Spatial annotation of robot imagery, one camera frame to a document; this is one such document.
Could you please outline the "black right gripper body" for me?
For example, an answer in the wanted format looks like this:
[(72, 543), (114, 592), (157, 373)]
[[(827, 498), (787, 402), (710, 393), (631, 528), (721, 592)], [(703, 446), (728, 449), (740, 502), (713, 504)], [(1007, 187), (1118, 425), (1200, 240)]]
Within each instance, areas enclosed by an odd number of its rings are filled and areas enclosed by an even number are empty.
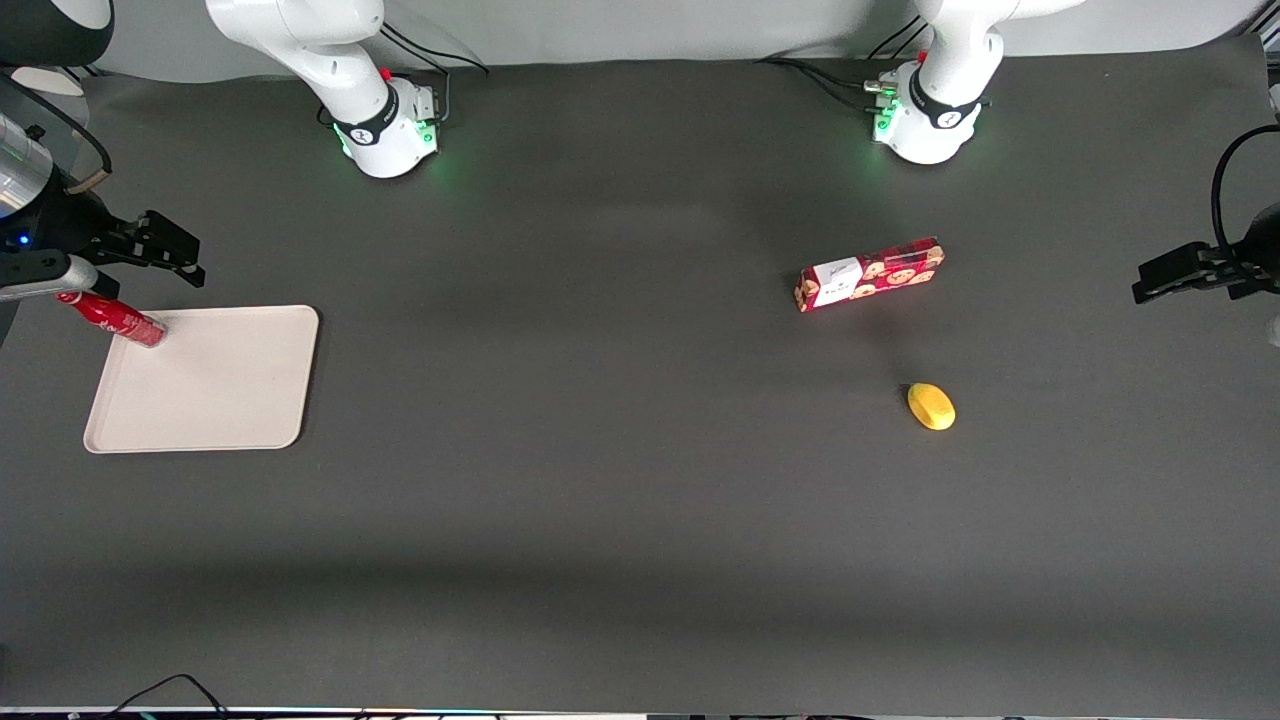
[(1, 222), (1, 252), (55, 249), (100, 266), (106, 261), (93, 241), (111, 232), (111, 213), (93, 193), (42, 192), (31, 205)]

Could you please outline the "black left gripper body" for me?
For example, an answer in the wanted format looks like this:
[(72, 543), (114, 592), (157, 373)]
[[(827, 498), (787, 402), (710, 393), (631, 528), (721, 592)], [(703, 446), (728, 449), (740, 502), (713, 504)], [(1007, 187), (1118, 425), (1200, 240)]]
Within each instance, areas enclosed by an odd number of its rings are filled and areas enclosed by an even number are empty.
[(1230, 300), (1254, 293), (1279, 293), (1279, 204), (1272, 202), (1251, 222), (1239, 242), (1229, 243), (1220, 213), (1212, 218), (1215, 240), (1231, 268)]

